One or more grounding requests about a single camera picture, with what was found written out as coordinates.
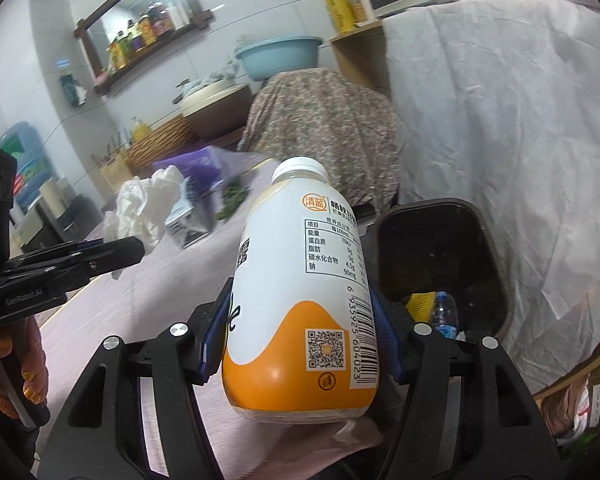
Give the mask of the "left hand yellow nails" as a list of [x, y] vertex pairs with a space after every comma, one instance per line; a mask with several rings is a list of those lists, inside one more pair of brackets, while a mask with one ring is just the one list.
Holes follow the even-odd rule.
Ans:
[[0, 328], [0, 411], [27, 429], [48, 421], [48, 370], [35, 318]]

